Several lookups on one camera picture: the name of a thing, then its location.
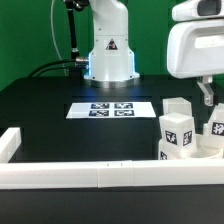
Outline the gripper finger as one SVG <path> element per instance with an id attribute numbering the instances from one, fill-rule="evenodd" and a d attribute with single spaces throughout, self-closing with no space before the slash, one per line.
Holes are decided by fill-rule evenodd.
<path id="1" fill-rule="evenodd" d="M 212 76 L 201 76 L 197 79 L 197 84 L 204 94 L 204 104 L 206 106 L 212 106 L 214 103 L 214 92 L 210 86 L 212 82 Z"/>

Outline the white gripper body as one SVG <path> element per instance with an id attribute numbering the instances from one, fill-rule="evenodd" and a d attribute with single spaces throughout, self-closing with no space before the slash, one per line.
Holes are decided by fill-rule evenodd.
<path id="1" fill-rule="evenodd" d="M 224 0 L 185 0 L 172 9 L 167 70 L 177 78 L 224 73 Z"/>

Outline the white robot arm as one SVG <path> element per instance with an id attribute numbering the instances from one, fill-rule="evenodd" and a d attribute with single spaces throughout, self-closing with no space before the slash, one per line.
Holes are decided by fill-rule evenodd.
<path id="1" fill-rule="evenodd" d="M 128 43 L 128 10 L 118 0 L 90 0 L 94 46 L 84 80 L 102 88 L 124 87 L 139 78 Z M 185 0 L 172 9 L 167 70 L 179 79 L 197 77 L 204 103 L 215 104 L 210 87 L 224 74 L 224 0 Z"/>

